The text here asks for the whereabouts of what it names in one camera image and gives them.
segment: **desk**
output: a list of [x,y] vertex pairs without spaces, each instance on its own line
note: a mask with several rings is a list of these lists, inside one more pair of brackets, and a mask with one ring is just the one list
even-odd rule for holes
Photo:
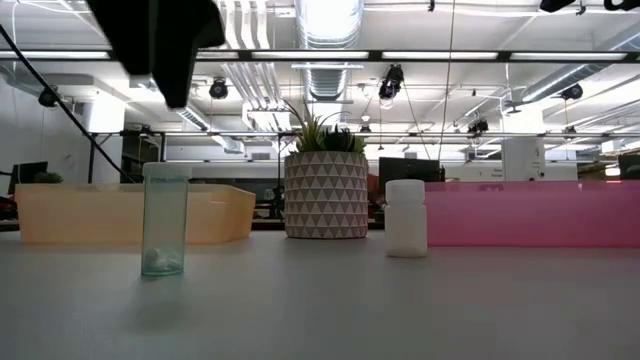
[[640,354],[640,250],[434,248],[399,260],[383,256],[381,232],[369,236],[254,232],[189,247],[185,274],[155,281],[140,279],[137,247],[0,241],[2,359]]

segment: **geometric pot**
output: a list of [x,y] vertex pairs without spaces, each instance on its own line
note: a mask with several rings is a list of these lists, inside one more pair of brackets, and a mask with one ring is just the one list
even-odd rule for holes
[[316,151],[284,160],[288,237],[354,239],[367,236],[367,159],[363,154]]

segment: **white bottle cap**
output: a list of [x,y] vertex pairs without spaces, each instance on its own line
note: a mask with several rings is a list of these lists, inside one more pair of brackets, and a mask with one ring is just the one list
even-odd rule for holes
[[191,167],[183,164],[146,163],[142,168],[145,177],[186,177],[191,178]]
[[424,181],[393,180],[385,187],[387,203],[424,204]]

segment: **magenta translucent container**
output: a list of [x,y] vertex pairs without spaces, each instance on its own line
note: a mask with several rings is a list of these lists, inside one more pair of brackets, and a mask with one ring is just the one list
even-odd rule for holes
[[640,181],[426,183],[429,246],[640,248]]

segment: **white tabletop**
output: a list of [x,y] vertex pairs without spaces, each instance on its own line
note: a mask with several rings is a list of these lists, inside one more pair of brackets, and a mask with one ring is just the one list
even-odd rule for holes
[[[8,235],[0,234],[0,239]],[[433,248],[368,240],[191,247],[143,280],[133,247],[0,241],[0,358],[633,359],[640,251]]]

